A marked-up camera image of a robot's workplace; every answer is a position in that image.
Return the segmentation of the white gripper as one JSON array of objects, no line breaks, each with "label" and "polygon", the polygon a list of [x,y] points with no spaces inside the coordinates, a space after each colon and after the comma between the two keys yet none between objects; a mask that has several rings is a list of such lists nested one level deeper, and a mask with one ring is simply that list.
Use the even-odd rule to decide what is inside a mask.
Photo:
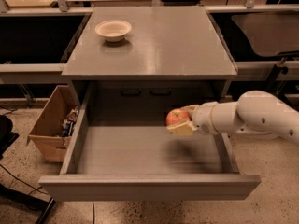
[{"label": "white gripper", "polygon": [[216,135],[219,132],[215,129],[212,121],[212,111],[217,102],[204,103],[202,105],[183,106],[182,110],[192,116],[192,121],[184,121],[179,124],[167,126],[172,135],[194,135],[196,131],[204,135]]}]

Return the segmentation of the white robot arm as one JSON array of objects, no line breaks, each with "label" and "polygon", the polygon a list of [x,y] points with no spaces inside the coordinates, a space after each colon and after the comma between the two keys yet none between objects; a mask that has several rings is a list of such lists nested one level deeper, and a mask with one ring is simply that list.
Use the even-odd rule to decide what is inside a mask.
[{"label": "white robot arm", "polygon": [[166,128],[173,135],[235,133],[282,137],[299,144],[299,112],[265,91],[248,91],[236,102],[208,102],[170,111]]}]

